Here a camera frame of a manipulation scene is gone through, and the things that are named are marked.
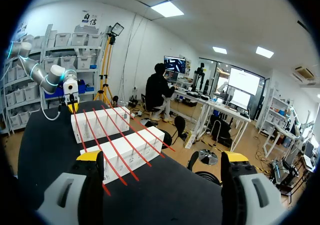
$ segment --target monitor screen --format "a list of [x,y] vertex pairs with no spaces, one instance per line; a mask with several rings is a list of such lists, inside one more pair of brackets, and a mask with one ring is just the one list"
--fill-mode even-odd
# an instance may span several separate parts
[[229,77],[229,86],[256,95],[259,86],[260,77],[248,72],[231,68]]
[[234,101],[238,104],[241,104],[241,105],[244,105],[245,107],[247,107],[249,104],[250,97],[251,97],[250,94],[235,89],[231,103],[232,103],[232,101]]
[[186,72],[186,60],[184,58],[164,56],[164,65],[166,70],[182,73]]

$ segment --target yellow tripod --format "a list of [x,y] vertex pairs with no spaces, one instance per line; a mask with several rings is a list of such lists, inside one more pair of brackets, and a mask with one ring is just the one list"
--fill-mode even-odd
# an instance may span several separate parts
[[111,60],[111,51],[114,43],[115,43],[115,37],[110,36],[107,40],[107,44],[104,50],[103,64],[102,64],[101,74],[99,75],[100,90],[96,94],[94,101],[97,100],[97,98],[99,97],[99,100],[103,100],[104,103],[111,104],[107,96],[107,90],[110,93],[111,102],[113,101],[113,96],[107,82],[108,82],[108,73],[109,73],[109,66],[110,66],[110,60]]

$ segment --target black tabletop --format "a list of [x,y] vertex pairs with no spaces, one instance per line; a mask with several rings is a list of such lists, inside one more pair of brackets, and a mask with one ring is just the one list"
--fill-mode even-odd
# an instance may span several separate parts
[[[101,101],[79,104],[83,109],[101,109]],[[55,117],[57,108],[45,110]],[[110,138],[117,139],[115,134]],[[107,138],[98,139],[100,143]],[[85,143],[95,146],[95,141]],[[44,200],[44,191],[63,172],[68,171],[83,149],[77,144],[71,114],[62,107],[59,118],[47,120],[42,111],[30,117],[21,141],[18,159],[19,185],[33,209]],[[221,224],[221,187],[192,173],[168,156],[153,159],[152,167],[143,165],[134,172],[137,182],[127,174],[128,186],[118,179],[107,184],[111,196],[103,195],[104,224]]]

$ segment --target man in black hoodie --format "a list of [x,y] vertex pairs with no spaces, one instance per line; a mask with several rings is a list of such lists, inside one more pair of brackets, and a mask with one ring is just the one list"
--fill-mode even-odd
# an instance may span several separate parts
[[164,73],[166,67],[163,63],[157,63],[154,67],[155,73],[152,74],[147,82],[145,87],[145,103],[146,109],[150,110],[152,108],[159,109],[155,112],[151,120],[159,121],[160,113],[164,110],[164,122],[170,121],[170,97],[175,92],[175,87],[168,87],[168,82],[164,78]]

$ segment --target white shelving unit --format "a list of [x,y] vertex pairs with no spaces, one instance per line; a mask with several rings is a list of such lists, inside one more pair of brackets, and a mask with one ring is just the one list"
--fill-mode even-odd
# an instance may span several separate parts
[[283,121],[285,122],[286,117],[281,115],[280,113],[274,111],[274,109],[279,109],[282,111],[285,111],[289,109],[289,104],[282,101],[276,94],[276,90],[274,88],[270,89],[269,97],[267,99],[267,106],[263,113],[263,119],[262,123],[258,126],[259,127],[259,133],[264,133],[267,135],[273,136],[273,133],[275,131],[275,120]]
[[[87,91],[85,93],[81,93],[79,94],[79,96],[85,96],[85,95],[91,95],[92,96],[92,100],[95,97],[95,94],[97,93],[98,89],[99,89],[99,85],[100,83],[98,82],[99,79],[99,75],[98,72],[100,72],[101,70],[101,64],[102,64],[102,60],[103,60],[103,56],[104,56],[104,52],[105,52],[105,48],[107,45],[107,36],[105,35],[102,39],[102,46],[86,46],[86,45],[67,45],[67,46],[56,46],[56,47],[50,47],[48,48],[48,41],[49,41],[49,35],[50,32],[52,30],[53,25],[49,24],[47,26],[46,32],[45,32],[45,36],[41,45],[40,49],[34,49],[31,51],[29,56],[35,56],[39,54],[39,64],[44,68],[45,64],[44,64],[44,59],[46,58],[47,55],[50,54],[50,52],[71,52],[72,54],[75,54],[75,51],[77,49],[90,49],[90,50],[96,50],[96,56],[95,56],[95,61],[91,61],[92,64],[95,64],[97,66],[96,69],[77,69],[76,72],[78,74],[81,73],[92,73],[92,81],[93,81],[93,85],[94,86],[94,91]],[[17,60],[17,57],[13,57],[11,59],[8,59],[4,62],[4,66],[3,69],[5,72],[6,69],[8,68],[8,66],[10,66],[12,68],[14,62]],[[12,126],[11,123],[11,119],[10,117],[12,116],[12,110],[16,109],[16,108],[20,108],[26,105],[31,105],[34,103],[42,103],[44,109],[48,108],[48,102],[50,102],[51,100],[58,100],[58,97],[51,97],[51,98],[45,98],[45,95],[43,94],[42,96],[42,100],[40,98],[37,98],[35,100],[32,101],[24,101],[24,102],[20,102],[20,103],[16,103],[12,106],[8,106],[7,103],[7,99],[6,99],[6,95],[8,94],[8,92],[11,90],[12,91],[12,86],[18,86],[21,83],[26,84],[28,81],[31,82],[31,78],[26,76],[20,79],[16,79],[14,81],[11,82],[6,82],[6,79],[3,79],[3,99],[4,99],[4,103],[5,103],[5,107],[2,109],[0,107],[0,114],[3,115],[3,117],[5,118],[5,122],[8,122],[8,126],[6,124],[6,129],[5,130],[1,130],[1,134],[2,133],[6,133],[8,132],[8,134],[10,134],[10,131],[12,131],[12,133],[14,134],[15,130],[17,129],[22,129],[26,127],[26,124],[21,124],[20,126]]]

